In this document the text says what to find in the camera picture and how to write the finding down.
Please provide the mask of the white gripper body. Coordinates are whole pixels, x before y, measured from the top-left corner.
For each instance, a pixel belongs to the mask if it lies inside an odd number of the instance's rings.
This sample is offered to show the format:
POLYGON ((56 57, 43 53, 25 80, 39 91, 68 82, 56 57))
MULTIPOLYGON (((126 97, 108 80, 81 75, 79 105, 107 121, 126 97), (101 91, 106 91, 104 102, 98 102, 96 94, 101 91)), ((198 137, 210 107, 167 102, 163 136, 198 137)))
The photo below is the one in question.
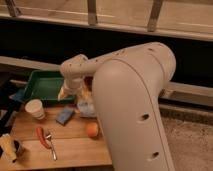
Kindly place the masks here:
POLYGON ((80 95, 83 88, 83 79, 65 79, 58 93, 58 100, 63 100, 70 95, 80 95))

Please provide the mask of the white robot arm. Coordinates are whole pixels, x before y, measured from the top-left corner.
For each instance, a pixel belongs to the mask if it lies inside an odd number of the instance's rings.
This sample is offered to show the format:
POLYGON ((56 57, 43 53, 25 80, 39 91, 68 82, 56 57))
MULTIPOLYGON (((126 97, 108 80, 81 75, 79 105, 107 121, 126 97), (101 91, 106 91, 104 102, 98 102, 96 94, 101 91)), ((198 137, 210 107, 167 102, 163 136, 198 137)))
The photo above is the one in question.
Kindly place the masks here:
POLYGON ((92 99, 115 171, 175 171, 158 97, 176 69, 160 42, 126 47, 93 59, 79 54, 60 65, 59 99, 93 78, 92 99))

